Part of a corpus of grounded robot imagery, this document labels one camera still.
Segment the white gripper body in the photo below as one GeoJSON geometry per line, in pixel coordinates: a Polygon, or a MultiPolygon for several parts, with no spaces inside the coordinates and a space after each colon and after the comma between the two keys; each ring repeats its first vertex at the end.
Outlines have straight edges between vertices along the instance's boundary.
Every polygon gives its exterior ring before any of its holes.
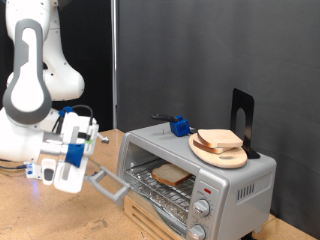
{"type": "Polygon", "coordinates": [[[88,158],[94,153],[99,125],[94,118],[65,115],[61,134],[63,151],[59,159],[53,184],[61,191],[78,193],[82,189],[88,158]]]}

